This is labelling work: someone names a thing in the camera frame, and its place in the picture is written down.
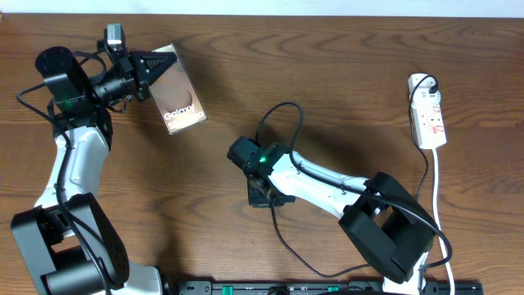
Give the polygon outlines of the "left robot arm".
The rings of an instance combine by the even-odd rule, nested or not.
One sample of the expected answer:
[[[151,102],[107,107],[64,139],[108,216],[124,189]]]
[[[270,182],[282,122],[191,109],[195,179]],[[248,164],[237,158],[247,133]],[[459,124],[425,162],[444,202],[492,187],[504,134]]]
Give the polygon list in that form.
[[[111,150],[111,116],[144,100],[175,62],[174,52],[131,52],[100,40],[94,53],[56,46],[35,65],[52,93],[44,120],[56,160],[34,207],[16,214],[11,232],[40,294],[175,294],[155,266],[132,262],[102,210],[98,189]]]

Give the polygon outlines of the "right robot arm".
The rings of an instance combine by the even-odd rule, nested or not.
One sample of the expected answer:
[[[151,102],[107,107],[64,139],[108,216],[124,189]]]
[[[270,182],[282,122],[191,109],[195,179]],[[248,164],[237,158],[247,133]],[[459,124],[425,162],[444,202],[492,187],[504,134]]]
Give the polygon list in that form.
[[[386,293],[419,294],[422,264],[432,248],[435,223],[392,176],[343,175],[274,144],[239,137],[228,159],[246,176],[253,207],[280,207],[303,199],[338,219],[366,262],[383,278]]]

